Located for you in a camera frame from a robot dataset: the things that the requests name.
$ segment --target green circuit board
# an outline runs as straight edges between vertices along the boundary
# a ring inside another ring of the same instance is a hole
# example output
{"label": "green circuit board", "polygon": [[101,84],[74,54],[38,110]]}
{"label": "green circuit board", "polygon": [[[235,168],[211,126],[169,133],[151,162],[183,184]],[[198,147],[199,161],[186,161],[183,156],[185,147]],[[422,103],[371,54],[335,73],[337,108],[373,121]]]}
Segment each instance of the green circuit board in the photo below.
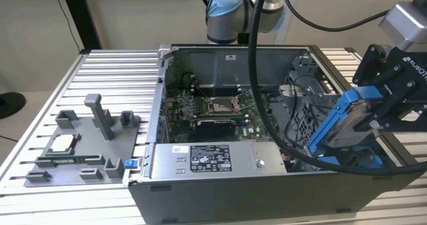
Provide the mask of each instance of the green circuit board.
{"label": "green circuit board", "polygon": [[273,141],[263,125],[250,89],[242,89],[241,94],[230,97],[194,97],[191,92],[182,91],[174,98],[169,98],[170,109],[170,142],[215,142],[215,139],[201,139],[195,135],[199,121],[234,121],[234,136],[219,137],[219,141],[235,142],[255,140]]}

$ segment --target sticker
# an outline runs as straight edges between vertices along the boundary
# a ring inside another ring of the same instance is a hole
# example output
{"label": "sticker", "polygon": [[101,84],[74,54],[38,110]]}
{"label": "sticker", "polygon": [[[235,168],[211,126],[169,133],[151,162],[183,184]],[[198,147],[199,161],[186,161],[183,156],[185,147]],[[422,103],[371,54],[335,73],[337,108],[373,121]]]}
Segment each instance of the sticker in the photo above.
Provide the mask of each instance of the sticker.
{"label": "sticker", "polygon": [[194,173],[233,171],[229,145],[191,146],[190,157],[190,170]]}
{"label": "sticker", "polygon": [[187,154],[189,153],[189,146],[173,146],[173,153]]}
{"label": "sticker", "polygon": [[237,55],[226,55],[226,61],[237,60]]}

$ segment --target power supply label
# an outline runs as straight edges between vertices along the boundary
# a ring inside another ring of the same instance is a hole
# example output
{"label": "power supply label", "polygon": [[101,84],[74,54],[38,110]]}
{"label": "power supply label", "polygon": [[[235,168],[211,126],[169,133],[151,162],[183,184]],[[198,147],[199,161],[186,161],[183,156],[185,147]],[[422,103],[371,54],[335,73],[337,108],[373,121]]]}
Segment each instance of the power supply label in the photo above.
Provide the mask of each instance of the power supply label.
{"label": "power supply label", "polygon": [[198,145],[190,150],[190,170],[194,173],[233,171],[229,145]]}

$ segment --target black chair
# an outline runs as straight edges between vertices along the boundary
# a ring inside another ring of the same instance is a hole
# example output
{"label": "black chair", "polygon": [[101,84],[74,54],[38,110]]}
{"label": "black chair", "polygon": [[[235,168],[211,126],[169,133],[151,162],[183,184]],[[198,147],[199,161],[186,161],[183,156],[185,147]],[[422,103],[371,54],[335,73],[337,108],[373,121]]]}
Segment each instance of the black chair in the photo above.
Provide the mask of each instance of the black chair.
{"label": "black chair", "polygon": [[0,94],[0,119],[16,114],[26,106],[27,99],[18,92],[7,92]]}

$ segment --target circuit board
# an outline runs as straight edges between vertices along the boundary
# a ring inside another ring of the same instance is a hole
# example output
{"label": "circuit board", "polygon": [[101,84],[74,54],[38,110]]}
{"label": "circuit board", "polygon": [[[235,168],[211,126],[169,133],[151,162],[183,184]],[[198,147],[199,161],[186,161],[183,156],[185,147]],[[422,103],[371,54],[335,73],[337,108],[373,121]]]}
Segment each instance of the circuit board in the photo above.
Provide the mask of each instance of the circuit board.
{"label": "circuit board", "polygon": [[273,141],[249,88],[242,88],[235,96],[213,97],[195,96],[191,90],[175,90],[167,105],[171,143]]}

